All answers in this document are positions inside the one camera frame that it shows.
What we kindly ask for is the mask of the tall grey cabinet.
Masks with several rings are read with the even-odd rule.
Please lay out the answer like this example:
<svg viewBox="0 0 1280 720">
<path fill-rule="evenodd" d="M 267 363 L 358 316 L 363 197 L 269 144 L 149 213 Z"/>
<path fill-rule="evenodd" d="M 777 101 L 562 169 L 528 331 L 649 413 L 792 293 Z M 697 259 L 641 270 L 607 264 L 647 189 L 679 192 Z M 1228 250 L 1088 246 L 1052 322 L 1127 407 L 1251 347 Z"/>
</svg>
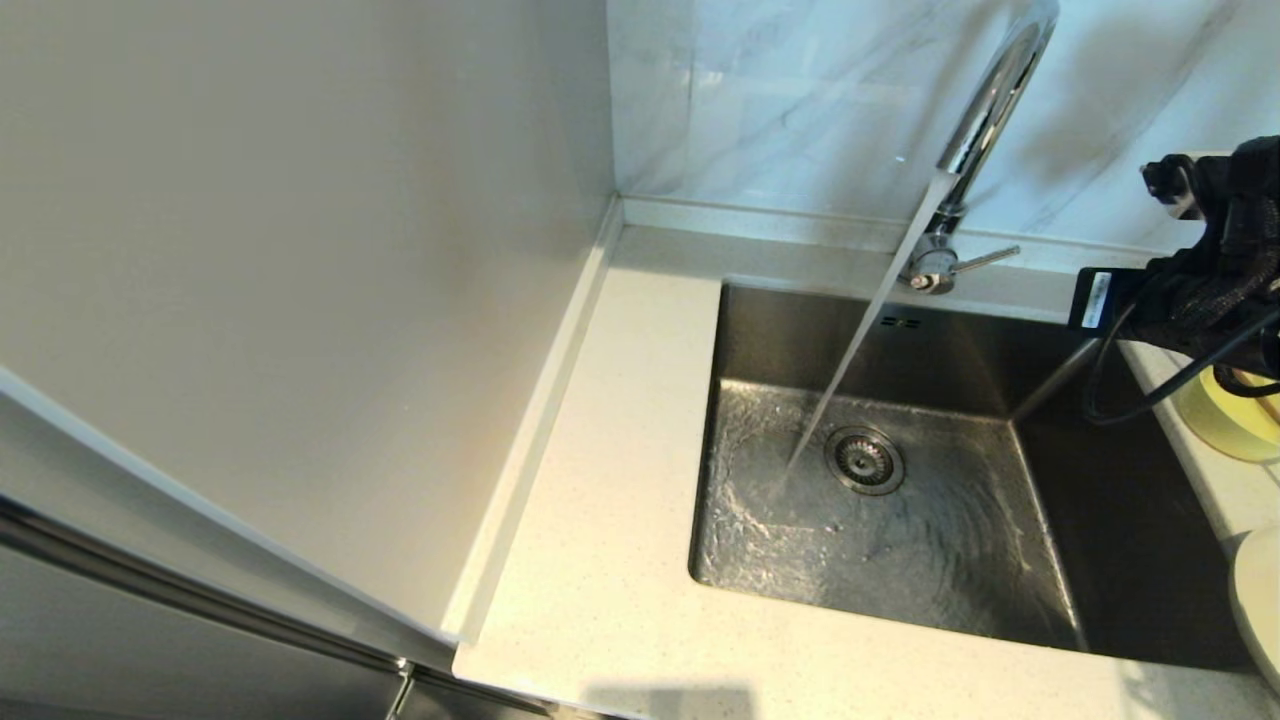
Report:
<svg viewBox="0 0 1280 720">
<path fill-rule="evenodd" d="M 0 720 L 457 678 L 616 227 L 607 0 L 0 0 Z"/>
</svg>

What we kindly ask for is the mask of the white ceramic bowl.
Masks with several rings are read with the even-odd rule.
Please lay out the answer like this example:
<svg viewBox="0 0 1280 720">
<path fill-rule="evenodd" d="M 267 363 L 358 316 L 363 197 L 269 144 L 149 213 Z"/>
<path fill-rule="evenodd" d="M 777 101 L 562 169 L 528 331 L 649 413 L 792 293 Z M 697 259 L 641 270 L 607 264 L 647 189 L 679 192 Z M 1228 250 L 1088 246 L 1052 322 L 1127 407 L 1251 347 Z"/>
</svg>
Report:
<svg viewBox="0 0 1280 720">
<path fill-rule="evenodd" d="M 1231 559 L 1229 591 L 1242 639 L 1280 703 L 1280 525 L 1243 537 Z"/>
</svg>

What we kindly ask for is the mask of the stainless steel sink basin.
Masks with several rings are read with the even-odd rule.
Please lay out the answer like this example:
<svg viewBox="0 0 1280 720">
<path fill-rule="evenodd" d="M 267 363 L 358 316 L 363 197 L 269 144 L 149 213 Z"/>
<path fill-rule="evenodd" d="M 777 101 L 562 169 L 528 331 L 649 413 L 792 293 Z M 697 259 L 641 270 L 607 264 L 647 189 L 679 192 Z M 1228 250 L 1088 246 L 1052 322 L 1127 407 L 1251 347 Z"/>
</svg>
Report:
<svg viewBox="0 0 1280 720">
<path fill-rule="evenodd" d="M 704 585 L 1024 644 L 1244 673 L 1230 562 L 1152 413 L 1082 413 L 1059 323 L 719 292 L 687 569 Z M 873 427 L 906 479 L 854 493 L 827 437 Z"/>
</svg>

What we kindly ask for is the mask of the yellow plastic bowl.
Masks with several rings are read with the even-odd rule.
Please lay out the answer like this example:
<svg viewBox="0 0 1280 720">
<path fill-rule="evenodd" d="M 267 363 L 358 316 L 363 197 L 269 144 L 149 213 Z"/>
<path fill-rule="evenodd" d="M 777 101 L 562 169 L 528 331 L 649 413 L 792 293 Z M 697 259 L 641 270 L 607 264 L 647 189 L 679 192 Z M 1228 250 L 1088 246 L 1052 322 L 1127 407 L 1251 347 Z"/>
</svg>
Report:
<svg viewBox="0 0 1280 720">
<path fill-rule="evenodd" d="M 1245 462 L 1276 462 L 1280 461 L 1280 391 L 1260 397 L 1233 392 L 1270 384 L 1261 375 L 1208 368 L 1172 396 L 1172 405 L 1188 428 L 1219 452 Z"/>
</svg>

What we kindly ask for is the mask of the round metal drain strainer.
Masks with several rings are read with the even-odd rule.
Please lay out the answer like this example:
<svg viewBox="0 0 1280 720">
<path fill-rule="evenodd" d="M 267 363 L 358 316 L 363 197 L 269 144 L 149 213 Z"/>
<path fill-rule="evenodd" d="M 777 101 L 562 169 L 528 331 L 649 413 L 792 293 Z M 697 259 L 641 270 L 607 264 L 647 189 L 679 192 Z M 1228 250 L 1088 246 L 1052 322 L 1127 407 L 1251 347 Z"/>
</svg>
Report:
<svg viewBox="0 0 1280 720">
<path fill-rule="evenodd" d="M 904 456 L 888 436 L 873 427 L 837 428 L 826 439 L 823 459 L 828 473 L 859 495 L 891 495 L 906 479 Z"/>
</svg>

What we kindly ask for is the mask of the chrome gooseneck faucet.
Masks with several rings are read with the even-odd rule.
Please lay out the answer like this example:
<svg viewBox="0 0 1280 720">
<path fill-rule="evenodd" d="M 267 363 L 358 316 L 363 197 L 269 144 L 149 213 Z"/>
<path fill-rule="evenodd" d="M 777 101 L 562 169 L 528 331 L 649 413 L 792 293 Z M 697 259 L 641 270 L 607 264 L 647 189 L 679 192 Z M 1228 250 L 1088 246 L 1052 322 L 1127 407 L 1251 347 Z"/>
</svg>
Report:
<svg viewBox="0 0 1280 720">
<path fill-rule="evenodd" d="M 1059 18 L 1060 0 L 1027 0 L 1021 14 L 1009 26 L 937 163 L 937 169 L 951 176 L 954 183 L 924 228 L 909 234 L 916 245 L 899 273 L 900 284 L 916 293 L 948 293 L 957 275 L 1021 251 L 1012 245 L 963 261 L 952 240 L 968 213 L 970 187 L 1025 94 Z"/>
</svg>

